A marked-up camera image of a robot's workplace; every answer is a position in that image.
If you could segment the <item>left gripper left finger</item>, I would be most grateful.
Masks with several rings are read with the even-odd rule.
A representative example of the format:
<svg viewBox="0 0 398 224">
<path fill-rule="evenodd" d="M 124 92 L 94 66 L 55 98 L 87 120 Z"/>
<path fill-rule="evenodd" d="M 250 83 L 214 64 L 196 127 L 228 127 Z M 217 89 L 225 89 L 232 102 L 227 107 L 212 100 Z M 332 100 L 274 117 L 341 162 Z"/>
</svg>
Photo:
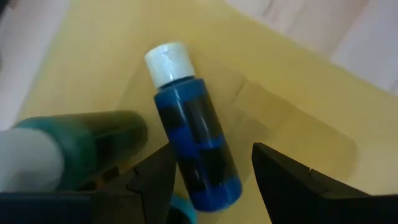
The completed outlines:
<svg viewBox="0 0 398 224">
<path fill-rule="evenodd" d="M 165 145 L 98 190 L 2 193 L 1 223 L 165 223 L 176 166 Z"/>
</svg>

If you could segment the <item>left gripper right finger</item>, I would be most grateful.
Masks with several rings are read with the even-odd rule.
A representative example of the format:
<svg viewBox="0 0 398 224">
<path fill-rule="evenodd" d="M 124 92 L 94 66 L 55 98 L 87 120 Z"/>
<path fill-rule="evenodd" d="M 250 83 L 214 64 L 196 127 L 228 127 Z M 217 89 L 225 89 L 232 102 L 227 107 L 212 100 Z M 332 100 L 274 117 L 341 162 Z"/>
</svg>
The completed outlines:
<svg viewBox="0 0 398 224">
<path fill-rule="evenodd" d="M 369 195 L 259 142 L 251 160 L 272 223 L 397 223 L 396 195 Z"/>
</svg>

